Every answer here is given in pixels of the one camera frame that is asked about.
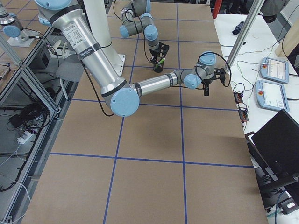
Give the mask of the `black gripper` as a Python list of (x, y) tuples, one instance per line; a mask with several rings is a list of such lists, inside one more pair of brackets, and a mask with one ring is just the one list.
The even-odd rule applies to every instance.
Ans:
[(150, 49), (151, 53), (150, 61), (161, 61), (163, 58), (163, 49), (162, 47), (158, 47), (157, 49)]
[(203, 88), (204, 96), (209, 96), (209, 93), (210, 93), (209, 85), (211, 84), (211, 82), (212, 82), (211, 79), (203, 79), (202, 80), (202, 84), (204, 86), (204, 88)]

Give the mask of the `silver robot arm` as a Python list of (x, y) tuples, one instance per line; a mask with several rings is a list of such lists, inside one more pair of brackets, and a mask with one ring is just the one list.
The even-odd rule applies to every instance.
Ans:
[(83, 9), (76, 0), (37, 0), (40, 22), (59, 29), (77, 57), (100, 86), (101, 96), (111, 111), (120, 117), (136, 112), (140, 97), (185, 84), (189, 89), (203, 85), (208, 95), (209, 84), (216, 79), (216, 57), (213, 52), (199, 56), (192, 69), (178, 69), (140, 82), (128, 83), (119, 75), (83, 19)]
[(147, 41), (152, 64), (162, 64), (169, 47), (159, 41), (158, 29), (154, 24), (149, 0), (132, 0), (121, 10), (120, 34), (127, 38), (142, 33)]

